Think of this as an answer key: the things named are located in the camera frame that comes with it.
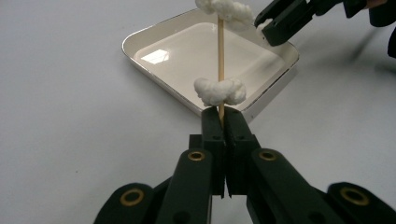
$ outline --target white table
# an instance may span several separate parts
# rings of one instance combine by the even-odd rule
[[[245,1],[255,14],[269,1]],[[200,119],[123,55],[129,34],[192,0],[2,1],[0,223],[93,223],[118,187],[172,175]],[[394,25],[342,6],[290,42],[296,78],[250,123],[314,187],[361,185],[396,208]],[[245,197],[214,198],[212,223],[249,223]]]

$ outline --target metal tray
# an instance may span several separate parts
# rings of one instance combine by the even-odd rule
[[[237,77],[247,87],[240,110],[252,120],[293,77],[296,48],[285,43],[271,47],[256,35],[225,30],[225,78]],[[197,115],[205,109],[193,82],[198,77],[217,80],[217,17],[195,9],[125,38],[122,50],[144,75],[176,97]]]

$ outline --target white cotton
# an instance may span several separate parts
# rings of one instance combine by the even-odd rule
[[[236,78],[217,82],[200,77],[195,80],[194,88],[205,106],[222,103],[238,105],[246,99],[247,94],[245,85]]]
[[[253,23],[251,8],[233,0],[195,0],[195,4],[207,14],[216,12],[235,31],[245,30]]]
[[[265,38],[264,34],[262,33],[262,30],[265,28],[265,26],[271,23],[271,21],[273,21],[273,19],[267,19],[262,24],[258,25],[256,29],[256,35],[261,38]]]
[[[215,9],[212,7],[212,0],[195,0],[195,5],[206,14],[215,12]]]

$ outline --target black robotic claw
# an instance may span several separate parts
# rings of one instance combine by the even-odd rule
[[[215,107],[202,112],[202,133],[190,136],[172,177],[152,189],[117,189],[94,224],[210,223],[212,195],[247,195],[253,223],[396,223],[396,213],[367,189],[333,184],[311,187],[279,152],[261,148],[243,115]]]
[[[254,21],[258,27],[268,19],[272,21],[262,29],[271,46],[278,46],[307,25],[314,15],[321,16],[335,5],[343,3],[346,16],[351,18],[364,9],[367,0],[275,0]],[[387,26],[396,21],[396,1],[370,9],[373,26]]]

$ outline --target wooden stick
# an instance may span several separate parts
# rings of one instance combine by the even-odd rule
[[[218,17],[219,81],[224,80],[224,20]],[[219,119],[224,127],[224,103],[219,105]]]

